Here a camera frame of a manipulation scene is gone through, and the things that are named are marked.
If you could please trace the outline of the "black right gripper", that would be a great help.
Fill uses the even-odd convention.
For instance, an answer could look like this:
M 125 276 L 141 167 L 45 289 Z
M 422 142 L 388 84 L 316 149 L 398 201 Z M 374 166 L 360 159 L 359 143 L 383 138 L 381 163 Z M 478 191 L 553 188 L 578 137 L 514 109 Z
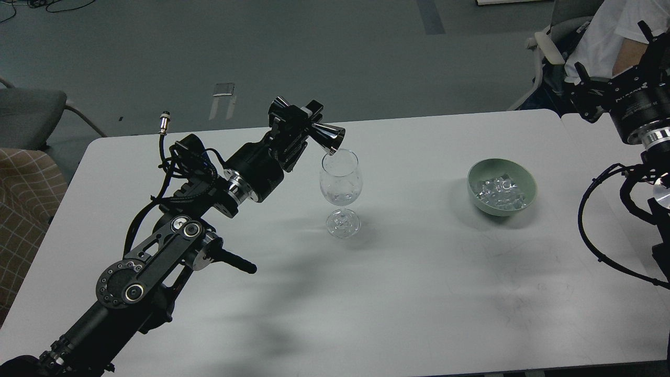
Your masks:
M 569 91 L 569 99 L 581 118 L 591 124 L 609 113 L 623 143 L 643 143 L 649 131 L 668 126 L 668 30 L 653 36 L 645 21 L 638 23 L 649 42 L 636 65 L 636 74 L 614 79 L 589 76 L 586 67 L 575 63 L 580 79 Z

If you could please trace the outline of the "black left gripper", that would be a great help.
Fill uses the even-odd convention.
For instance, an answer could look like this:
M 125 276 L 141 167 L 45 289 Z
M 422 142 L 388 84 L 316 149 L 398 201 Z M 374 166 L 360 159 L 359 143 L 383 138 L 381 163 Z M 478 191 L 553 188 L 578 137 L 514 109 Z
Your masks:
M 249 198 L 261 203 L 290 173 L 308 143 L 306 129 L 320 121 L 323 105 L 310 101 L 304 107 L 287 101 L 273 101 L 270 105 L 270 133 L 258 142 L 245 143 L 225 161 L 224 167 L 236 172 L 250 188 Z

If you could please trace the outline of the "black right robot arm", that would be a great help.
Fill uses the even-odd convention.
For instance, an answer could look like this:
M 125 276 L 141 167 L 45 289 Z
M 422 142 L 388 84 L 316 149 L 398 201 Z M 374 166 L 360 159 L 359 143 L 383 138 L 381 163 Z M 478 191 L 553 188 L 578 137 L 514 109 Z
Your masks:
M 648 41 L 639 64 L 611 79 L 590 77 L 576 63 L 580 82 L 569 99 L 582 119 L 595 123 L 609 114 L 622 143 L 641 144 L 641 164 L 613 164 L 593 179 L 577 210 L 577 227 L 584 244 L 599 262 L 655 286 L 668 289 L 668 279 L 660 281 L 623 267 L 598 250 L 586 235 L 583 215 L 586 203 L 598 186 L 611 176 L 621 174 L 619 190 L 622 204 L 634 217 L 654 225 L 661 243 L 652 247 L 652 256 L 665 277 L 668 272 L 668 173 L 669 173 L 669 92 L 668 32 L 654 36 L 649 26 L 638 23 Z

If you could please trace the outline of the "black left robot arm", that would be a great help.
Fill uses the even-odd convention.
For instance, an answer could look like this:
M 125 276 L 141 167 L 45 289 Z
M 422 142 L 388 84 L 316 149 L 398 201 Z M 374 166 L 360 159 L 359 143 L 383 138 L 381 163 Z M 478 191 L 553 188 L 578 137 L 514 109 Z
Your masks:
M 321 122 L 323 105 L 304 107 L 278 96 L 268 110 L 270 130 L 245 143 L 230 158 L 216 158 L 218 171 L 198 136 L 165 147 L 171 120 L 160 120 L 161 189 L 132 220 L 122 259 L 96 281 L 96 302 L 39 357 L 23 355 L 2 364 L 2 376 L 101 376 L 132 337 L 172 321 L 175 301 L 193 272 L 224 262 L 254 274 L 254 263 L 223 247 L 203 216 L 215 208 L 233 218 L 246 200 L 261 203 L 292 172 L 308 138 L 329 155 L 340 148 L 345 129 Z

